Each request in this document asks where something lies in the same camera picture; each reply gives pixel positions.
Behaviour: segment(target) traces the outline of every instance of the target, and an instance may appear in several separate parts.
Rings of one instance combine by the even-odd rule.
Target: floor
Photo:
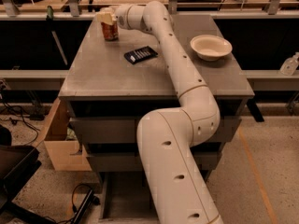
[[[291,116],[284,104],[259,104],[264,122],[256,122],[245,110],[232,142],[227,143],[221,161],[207,186],[224,223],[299,223],[299,116]],[[43,121],[31,121],[42,128]],[[1,121],[13,135],[13,145],[35,137],[36,133],[18,121]],[[101,188],[92,172],[56,172],[43,142],[38,146],[42,166],[30,179],[15,203],[58,223],[68,220],[72,211],[72,192],[80,184],[90,185],[102,199]],[[99,220],[102,205],[91,205],[82,224],[130,223],[158,224],[150,192],[141,173],[111,176],[111,203],[107,218]],[[74,192],[79,206],[87,188]],[[8,213],[0,224],[22,223]]]

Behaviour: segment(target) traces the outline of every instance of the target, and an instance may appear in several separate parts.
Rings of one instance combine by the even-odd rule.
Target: white bowl
[[[205,61],[217,61],[232,52],[229,41],[215,35],[199,35],[190,42],[193,50]]]

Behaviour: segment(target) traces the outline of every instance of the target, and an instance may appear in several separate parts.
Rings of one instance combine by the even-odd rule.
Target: brown box
[[[82,152],[78,152],[77,140],[65,140],[68,122],[66,103],[56,99],[44,124],[44,144],[54,169],[57,171],[91,171],[85,148],[82,147]]]

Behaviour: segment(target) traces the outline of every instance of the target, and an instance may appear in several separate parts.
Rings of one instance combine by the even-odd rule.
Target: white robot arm
[[[222,220],[190,151],[216,132],[220,111],[213,94],[174,35],[163,4],[117,8],[118,25],[153,34],[161,46],[180,107],[146,114],[137,127],[140,158],[161,224]]]

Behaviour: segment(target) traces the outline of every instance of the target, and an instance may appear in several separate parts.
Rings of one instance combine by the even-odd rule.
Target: red can
[[[108,25],[101,22],[103,36],[106,41],[114,41],[119,39],[118,24],[115,22],[113,25]]]

